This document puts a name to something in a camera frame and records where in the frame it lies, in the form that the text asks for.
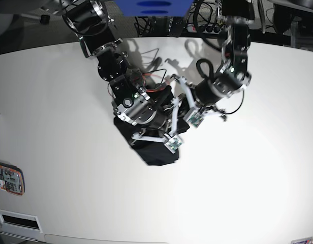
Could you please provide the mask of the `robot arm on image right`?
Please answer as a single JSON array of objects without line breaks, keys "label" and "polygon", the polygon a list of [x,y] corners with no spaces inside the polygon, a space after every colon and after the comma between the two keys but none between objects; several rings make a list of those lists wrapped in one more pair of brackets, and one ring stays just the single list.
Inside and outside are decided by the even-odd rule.
[{"label": "robot arm on image right", "polygon": [[216,71],[212,62],[206,58],[196,62],[202,81],[194,88],[194,98],[198,106],[207,108],[223,98],[244,92],[250,84],[252,76],[247,70],[247,51],[251,45],[249,25],[255,20],[255,11],[252,1],[222,1],[218,18],[224,24],[224,39],[215,46],[198,27],[198,13],[203,3],[196,3],[194,27],[207,46],[221,53],[222,59]]}]

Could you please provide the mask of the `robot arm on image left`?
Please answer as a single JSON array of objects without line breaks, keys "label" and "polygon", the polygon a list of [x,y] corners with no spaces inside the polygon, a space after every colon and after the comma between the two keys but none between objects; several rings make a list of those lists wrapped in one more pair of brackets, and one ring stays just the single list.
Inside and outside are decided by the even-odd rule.
[{"label": "robot arm on image left", "polygon": [[171,130],[171,88],[162,79],[148,83],[152,72],[133,66],[119,50],[122,38],[112,31],[105,1],[58,2],[62,20],[79,38],[83,54],[98,60],[98,74],[108,84],[116,120],[138,127],[140,135],[168,136]]}]

